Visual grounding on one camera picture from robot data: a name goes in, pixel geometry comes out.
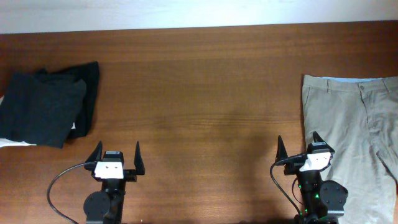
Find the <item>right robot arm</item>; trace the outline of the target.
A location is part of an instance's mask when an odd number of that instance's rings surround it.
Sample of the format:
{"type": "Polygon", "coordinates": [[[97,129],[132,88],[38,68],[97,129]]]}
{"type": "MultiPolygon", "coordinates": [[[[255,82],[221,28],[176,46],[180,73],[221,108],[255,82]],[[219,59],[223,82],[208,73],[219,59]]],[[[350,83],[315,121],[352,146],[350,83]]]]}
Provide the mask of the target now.
{"type": "Polygon", "coordinates": [[[277,139],[277,154],[271,165],[271,179],[297,211],[294,223],[338,223],[345,213],[344,205],[348,190],[334,180],[323,180],[321,172],[331,166],[335,150],[317,132],[313,132],[313,142],[307,151],[288,156],[282,137],[277,139]],[[293,184],[300,189],[304,211],[290,198],[273,177],[275,166],[284,167],[285,175],[295,175],[293,184]]]}

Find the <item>khaki shorts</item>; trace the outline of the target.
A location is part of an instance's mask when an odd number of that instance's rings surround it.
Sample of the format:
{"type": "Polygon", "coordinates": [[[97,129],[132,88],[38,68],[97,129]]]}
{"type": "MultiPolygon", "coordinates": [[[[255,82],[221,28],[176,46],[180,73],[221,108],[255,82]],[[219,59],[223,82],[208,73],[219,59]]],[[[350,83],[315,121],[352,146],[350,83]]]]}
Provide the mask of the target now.
{"type": "Polygon", "coordinates": [[[397,77],[305,75],[305,142],[317,132],[334,150],[322,178],[348,190],[340,223],[393,223],[397,200],[397,77]]]}

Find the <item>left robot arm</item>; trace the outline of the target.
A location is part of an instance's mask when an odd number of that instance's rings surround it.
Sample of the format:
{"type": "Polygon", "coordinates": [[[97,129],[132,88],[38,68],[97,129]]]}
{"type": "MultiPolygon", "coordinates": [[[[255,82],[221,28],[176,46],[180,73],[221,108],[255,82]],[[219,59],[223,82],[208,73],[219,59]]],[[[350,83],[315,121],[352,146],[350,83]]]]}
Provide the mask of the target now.
{"type": "Polygon", "coordinates": [[[87,223],[121,223],[126,184],[135,182],[138,175],[146,173],[141,156],[140,144],[136,143],[134,169],[124,168],[124,155],[121,151],[102,152],[102,142],[86,160],[84,168],[101,182],[101,190],[87,196],[83,210],[87,223]]]}

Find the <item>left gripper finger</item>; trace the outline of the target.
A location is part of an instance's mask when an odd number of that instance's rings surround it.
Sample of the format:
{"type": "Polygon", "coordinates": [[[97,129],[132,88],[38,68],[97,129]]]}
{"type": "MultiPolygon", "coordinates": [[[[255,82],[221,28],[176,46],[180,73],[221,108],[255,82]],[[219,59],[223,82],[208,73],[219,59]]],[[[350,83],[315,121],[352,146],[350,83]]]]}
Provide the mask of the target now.
{"type": "Polygon", "coordinates": [[[134,154],[134,166],[136,169],[136,175],[145,175],[146,169],[141,156],[141,149],[139,141],[136,142],[135,154],[134,154]]]}
{"type": "Polygon", "coordinates": [[[103,144],[101,141],[95,147],[95,150],[87,158],[86,162],[97,162],[101,160],[103,144]]]}

